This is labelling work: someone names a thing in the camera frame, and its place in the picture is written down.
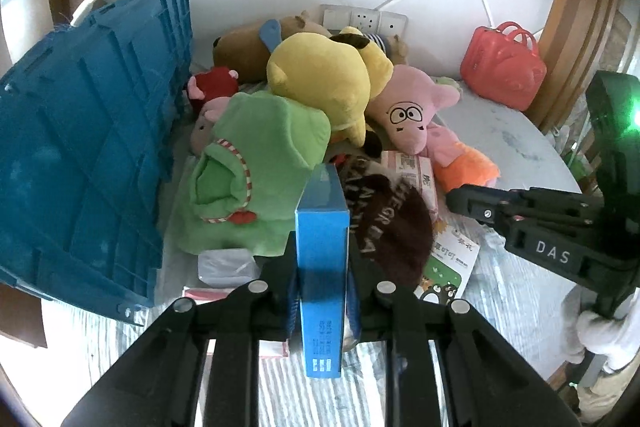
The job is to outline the white gloved hand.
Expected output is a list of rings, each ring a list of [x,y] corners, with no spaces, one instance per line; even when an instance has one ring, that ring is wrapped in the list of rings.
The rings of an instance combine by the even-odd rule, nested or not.
[[[605,355],[610,372],[624,369],[639,352],[639,289],[622,319],[606,319],[586,307],[590,291],[574,286],[561,306],[561,349],[565,360],[578,364],[587,351]]]

